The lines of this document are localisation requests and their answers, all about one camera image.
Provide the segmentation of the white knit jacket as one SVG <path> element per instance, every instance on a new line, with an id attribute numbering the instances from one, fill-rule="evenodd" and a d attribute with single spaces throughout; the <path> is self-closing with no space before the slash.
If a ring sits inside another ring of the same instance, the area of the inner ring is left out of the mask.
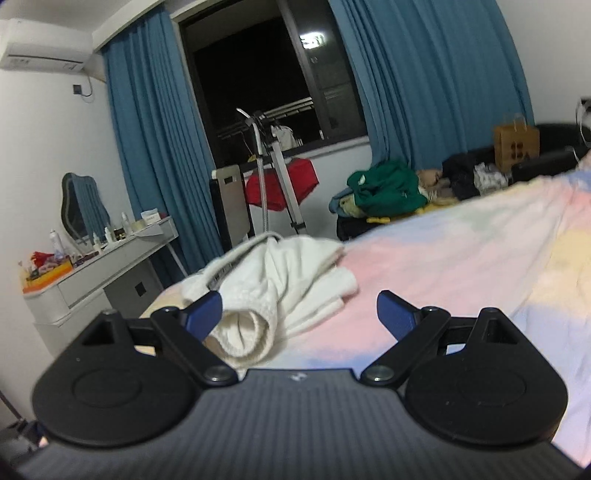
<path id="1" fill-rule="evenodd" d="M 359 291 L 339 265 L 345 245 L 331 239 L 266 232 L 239 244 L 181 282 L 190 304 L 221 295 L 221 320 L 205 345 L 238 371 L 266 361 L 276 344 L 322 324 Z"/>

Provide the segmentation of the black clothes pile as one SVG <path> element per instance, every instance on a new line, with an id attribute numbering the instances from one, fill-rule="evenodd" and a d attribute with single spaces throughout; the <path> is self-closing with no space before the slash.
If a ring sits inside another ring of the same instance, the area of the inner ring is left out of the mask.
<path id="1" fill-rule="evenodd" d="M 480 196 L 475 186 L 475 167 L 480 164 L 494 164 L 493 147 L 470 150 L 452 155 L 442 163 L 443 177 L 450 180 L 451 188 L 460 201 Z"/>

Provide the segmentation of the white dressing table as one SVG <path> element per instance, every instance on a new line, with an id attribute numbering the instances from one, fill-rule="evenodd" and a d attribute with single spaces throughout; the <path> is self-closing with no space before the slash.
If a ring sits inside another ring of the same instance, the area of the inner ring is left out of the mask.
<path id="1" fill-rule="evenodd" d="M 52 284 L 23 295 L 33 325 L 57 356 L 102 311 L 137 318 L 164 287 L 150 261 L 161 249 L 173 251 L 178 232 L 167 217 L 136 232 Z"/>

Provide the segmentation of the pastel tie-dye bed sheet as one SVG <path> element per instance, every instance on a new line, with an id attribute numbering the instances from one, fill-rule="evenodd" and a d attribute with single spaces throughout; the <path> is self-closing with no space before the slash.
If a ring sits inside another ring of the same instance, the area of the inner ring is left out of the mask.
<path id="1" fill-rule="evenodd" d="M 503 311 L 568 389 L 554 442 L 590 461 L 590 163 L 386 225 L 349 242 L 359 291 L 334 316 L 274 347 L 274 369 L 360 372 L 394 345 L 377 297 L 389 290 L 458 317 Z"/>

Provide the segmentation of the wavy blue-framed mirror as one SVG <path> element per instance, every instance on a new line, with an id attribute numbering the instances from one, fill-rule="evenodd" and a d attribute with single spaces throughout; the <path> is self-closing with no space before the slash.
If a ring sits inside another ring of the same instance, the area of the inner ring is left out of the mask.
<path id="1" fill-rule="evenodd" d="M 104 242 L 104 229 L 111 222 L 95 179 L 68 172 L 61 188 L 61 221 L 69 237 L 81 244 L 92 242 L 94 237 Z"/>

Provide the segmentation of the grey tower heater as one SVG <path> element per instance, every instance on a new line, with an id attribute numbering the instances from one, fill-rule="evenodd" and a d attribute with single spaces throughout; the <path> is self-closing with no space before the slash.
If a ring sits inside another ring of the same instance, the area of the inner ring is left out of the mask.
<path id="1" fill-rule="evenodd" d="M 252 215 L 245 197 L 245 178 L 238 165 L 211 172 L 211 202 L 224 252 L 254 236 Z"/>

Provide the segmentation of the green garment pile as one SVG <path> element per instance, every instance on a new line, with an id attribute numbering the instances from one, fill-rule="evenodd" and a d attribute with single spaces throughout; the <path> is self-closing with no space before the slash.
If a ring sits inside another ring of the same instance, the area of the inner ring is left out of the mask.
<path id="1" fill-rule="evenodd" d="M 415 171 L 400 160 L 386 160 L 346 180 L 356 207 L 368 217 L 397 217 L 428 204 Z"/>

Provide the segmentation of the left blue curtain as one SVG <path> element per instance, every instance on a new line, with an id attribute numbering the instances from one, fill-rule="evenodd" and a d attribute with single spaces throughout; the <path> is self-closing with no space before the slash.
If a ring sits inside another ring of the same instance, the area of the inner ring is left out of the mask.
<path id="1" fill-rule="evenodd" d="M 208 181 L 214 168 L 173 23 L 158 6 L 102 50 L 109 106 L 135 214 L 155 209 L 175 223 L 172 254 L 154 259 L 164 285 L 221 256 Z"/>

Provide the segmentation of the blue curtain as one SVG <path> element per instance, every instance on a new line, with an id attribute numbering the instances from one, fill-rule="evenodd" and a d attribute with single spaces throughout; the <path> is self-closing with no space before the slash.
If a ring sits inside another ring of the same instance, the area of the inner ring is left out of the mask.
<path id="1" fill-rule="evenodd" d="M 494 1 L 332 1 L 374 163 L 414 169 L 493 143 L 534 121 L 526 77 Z"/>
<path id="2" fill-rule="evenodd" d="M 102 50 L 109 106 L 135 214 L 155 209 L 175 223 L 172 254 L 154 259 L 164 285 L 221 256 L 208 181 L 214 168 L 173 23 L 158 6 Z"/>

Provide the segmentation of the brown paper bag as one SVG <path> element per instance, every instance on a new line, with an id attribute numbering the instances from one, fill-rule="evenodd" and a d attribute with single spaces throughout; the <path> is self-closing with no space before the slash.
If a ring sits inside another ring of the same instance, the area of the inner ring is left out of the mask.
<path id="1" fill-rule="evenodd" d="M 498 125 L 494 129 L 494 148 L 496 167 L 504 174 L 512 167 L 540 153 L 540 132 L 522 114 Z"/>

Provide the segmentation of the black sofa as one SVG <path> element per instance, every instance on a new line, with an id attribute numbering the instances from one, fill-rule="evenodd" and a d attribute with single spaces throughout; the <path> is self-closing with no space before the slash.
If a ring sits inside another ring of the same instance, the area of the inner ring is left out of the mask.
<path id="1" fill-rule="evenodd" d="M 512 184 L 574 170 L 590 150 L 584 141 L 584 138 L 590 140 L 588 127 L 583 128 L 584 138 L 576 123 L 543 123 L 537 124 L 536 128 L 540 133 L 539 155 L 512 167 Z"/>

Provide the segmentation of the red garment on stand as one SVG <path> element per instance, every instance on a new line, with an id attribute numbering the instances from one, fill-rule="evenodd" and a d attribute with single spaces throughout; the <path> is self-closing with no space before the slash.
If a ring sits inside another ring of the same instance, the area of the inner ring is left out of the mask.
<path id="1" fill-rule="evenodd" d="M 287 173 L 290 176 L 291 185 L 297 198 L 297 204 L 301 204 L 318 186 L 318 176 L 315 173 L 314 164 L 310 159 L 296 158 L 287 164 Z M 267 209 L 280 212 L 287 209 L 287 200 L 280 188 L 279 177 L 273 168 L 263 169 L 264 186 L 266 186 Z M 257 173 L 252 173 L 245 183 L 245 199 L 249 205 L 263 206 L 260 193 L 260 181 Z"/>

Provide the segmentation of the right blue curtain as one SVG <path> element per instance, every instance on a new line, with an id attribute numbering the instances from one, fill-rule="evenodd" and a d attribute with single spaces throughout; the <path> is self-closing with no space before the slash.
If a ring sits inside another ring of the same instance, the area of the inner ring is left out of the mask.
<path id="1" fill-rule="evenodd" d="M 494 1 L 332 1 L 374 163 L 414 169 L 493 143 L 534 121 L 526 77 Z"/>

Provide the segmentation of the white air conditioner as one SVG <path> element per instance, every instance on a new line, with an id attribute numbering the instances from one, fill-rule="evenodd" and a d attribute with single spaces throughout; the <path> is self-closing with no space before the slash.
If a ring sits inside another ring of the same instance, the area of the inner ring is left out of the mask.
<path id="1" fill-rule="evenodd" d="M 1 33 L 1 68 L 80 71 L 93 54 L 86 32 L 42 22 L 10 19 Z"/>

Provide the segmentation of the dark window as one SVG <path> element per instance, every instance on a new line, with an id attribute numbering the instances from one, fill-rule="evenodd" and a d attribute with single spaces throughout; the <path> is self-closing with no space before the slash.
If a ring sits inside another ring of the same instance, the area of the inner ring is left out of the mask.
<path id="1" fill-rule="evenodd" d="M 179 29 L 216 166 L 253 155 L 247 115 L 265 115 L 297 153 L 366 135 L 329 2 L 208 1 Z"/>

